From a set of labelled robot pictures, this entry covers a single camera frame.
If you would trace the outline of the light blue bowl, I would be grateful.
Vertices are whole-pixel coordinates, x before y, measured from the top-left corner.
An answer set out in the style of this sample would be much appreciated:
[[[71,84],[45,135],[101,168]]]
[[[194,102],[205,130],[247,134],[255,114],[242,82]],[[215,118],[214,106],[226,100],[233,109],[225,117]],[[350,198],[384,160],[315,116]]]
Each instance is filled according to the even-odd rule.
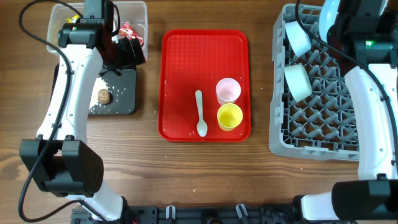
[[[307,53],[312,45],[308,34],[299,26],[297,21],[288,22],[285,24],[285,31],[289,40],[289,44],[292,47],[297,57],[303,56]]]

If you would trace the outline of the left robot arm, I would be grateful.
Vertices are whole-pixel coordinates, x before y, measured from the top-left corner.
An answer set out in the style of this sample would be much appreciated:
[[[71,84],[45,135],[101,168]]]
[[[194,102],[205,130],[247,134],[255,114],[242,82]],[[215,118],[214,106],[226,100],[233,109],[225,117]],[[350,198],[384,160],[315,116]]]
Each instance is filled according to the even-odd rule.
[[[117,38],[118,7],[111,1],[85,1],[74,23],[58,32],[59,54],[50,105],[33,140],[23,140],[19,155],[29,170],[26,185],[79,203],[97,223],[137,223],[127,200],[104,181],[104,164],[87,145],[86,126],[95,82],[115,86],[108,114],[136,109],[136,67],[146,61],[137,39]]]

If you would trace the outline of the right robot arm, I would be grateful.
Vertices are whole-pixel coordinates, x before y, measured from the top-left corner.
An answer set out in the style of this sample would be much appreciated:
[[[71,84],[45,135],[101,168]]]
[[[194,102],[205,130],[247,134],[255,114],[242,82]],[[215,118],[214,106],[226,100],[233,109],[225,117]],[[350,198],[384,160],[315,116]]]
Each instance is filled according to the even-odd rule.
[[[358,179],[323,194],[296,197],[307,223],[397,219],[397,11],[386,1],[326,1],[320,22],[344,72],[359,141]]]

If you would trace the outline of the brown cookie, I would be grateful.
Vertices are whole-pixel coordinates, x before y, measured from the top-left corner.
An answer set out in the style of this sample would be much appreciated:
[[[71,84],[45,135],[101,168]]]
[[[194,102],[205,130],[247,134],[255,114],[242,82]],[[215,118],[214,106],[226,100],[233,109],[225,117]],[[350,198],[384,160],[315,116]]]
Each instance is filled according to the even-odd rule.
[[[100,89],[97,95],[98,103],[101,105],[107,105],[111,102],[111,94],[107,89]]]

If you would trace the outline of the yellow foil wrapper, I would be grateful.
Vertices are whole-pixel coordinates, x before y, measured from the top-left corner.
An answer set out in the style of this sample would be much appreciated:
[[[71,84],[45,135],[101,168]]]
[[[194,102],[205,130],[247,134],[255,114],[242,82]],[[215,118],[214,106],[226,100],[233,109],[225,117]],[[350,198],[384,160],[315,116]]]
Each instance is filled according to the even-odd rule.
[[[73,17],[68,17],[66,18],[67,23],[69,24],[74,24],[77,23],[77,21],[79,20],[80,16],[79,15],[74,15]]]

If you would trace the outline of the white plastic spoon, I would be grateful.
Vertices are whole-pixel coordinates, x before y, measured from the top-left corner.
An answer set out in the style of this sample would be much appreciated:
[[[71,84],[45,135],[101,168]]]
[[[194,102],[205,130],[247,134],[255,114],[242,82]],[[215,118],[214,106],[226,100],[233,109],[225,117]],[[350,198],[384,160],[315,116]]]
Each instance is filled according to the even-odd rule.
[[[208,125],[203,118],[203,93],[201,90],[195,92],[195,99],[198,110],[197,132],[200,137],[205,137],[208,132]]]

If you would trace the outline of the mint green bowl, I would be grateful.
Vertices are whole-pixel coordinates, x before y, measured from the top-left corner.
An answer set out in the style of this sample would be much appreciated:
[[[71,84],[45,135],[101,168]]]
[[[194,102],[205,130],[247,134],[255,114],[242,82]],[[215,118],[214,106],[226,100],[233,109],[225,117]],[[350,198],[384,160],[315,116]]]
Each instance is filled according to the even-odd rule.
[[[312,94],[312,86],[303,65],[286,66],[284,73],[288,88],[296,102],[302,101]]]

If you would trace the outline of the white rice pile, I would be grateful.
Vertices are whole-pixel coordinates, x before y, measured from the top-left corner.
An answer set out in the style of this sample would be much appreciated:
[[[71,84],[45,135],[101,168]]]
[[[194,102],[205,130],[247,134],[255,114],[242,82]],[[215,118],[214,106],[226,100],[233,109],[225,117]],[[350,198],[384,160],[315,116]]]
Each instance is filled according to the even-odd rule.
[[[97,78],[91,95],[89,114],[100,113],[100,109],[106,109],[113,103],[121,102],[121,96],[127,92],[126,87],[117,86],[104,78]]]

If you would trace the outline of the yellow plastic cup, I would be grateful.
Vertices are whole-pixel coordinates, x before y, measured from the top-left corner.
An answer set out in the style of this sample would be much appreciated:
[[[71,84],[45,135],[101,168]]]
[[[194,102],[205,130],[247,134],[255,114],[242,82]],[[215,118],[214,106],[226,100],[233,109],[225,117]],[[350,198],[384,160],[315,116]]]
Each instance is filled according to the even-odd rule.
[[[217,120],[219,127],[223,131],[232,131],[241,124],[243,111],[234,103],[224,104],[218,109]]]

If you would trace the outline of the pink plastic cup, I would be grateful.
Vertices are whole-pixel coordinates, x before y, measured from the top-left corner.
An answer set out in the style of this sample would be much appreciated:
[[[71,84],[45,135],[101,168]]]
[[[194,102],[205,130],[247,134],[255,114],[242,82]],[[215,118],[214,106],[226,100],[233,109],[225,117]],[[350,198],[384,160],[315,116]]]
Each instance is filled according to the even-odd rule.
[[[241,86],[235,79],[223,78],[216,85],[216,96],[220,105],[234,103],[240,94]]]

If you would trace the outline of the light blue plate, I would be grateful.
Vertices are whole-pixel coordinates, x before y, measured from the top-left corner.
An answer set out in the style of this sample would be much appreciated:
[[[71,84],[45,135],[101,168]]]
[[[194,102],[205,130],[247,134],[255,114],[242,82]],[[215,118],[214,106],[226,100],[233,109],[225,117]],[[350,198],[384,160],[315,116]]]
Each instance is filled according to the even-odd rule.
[[[340,0],[325,0],[319,14],[318,32],[322,41],[327,42],[328,31],[335,23]]]

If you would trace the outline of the red foil snack wrapper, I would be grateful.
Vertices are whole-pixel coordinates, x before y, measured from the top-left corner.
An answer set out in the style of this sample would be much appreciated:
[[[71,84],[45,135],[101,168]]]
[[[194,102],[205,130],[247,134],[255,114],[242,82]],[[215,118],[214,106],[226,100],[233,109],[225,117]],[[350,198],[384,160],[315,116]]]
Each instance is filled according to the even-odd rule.
[[[141,37],[132,27],[130,22],[126,21],[119,29],[118,33],[121,37],[128,38],[129,40],[137,39],[140,43],[140,46],[144,46],[144,38]]]

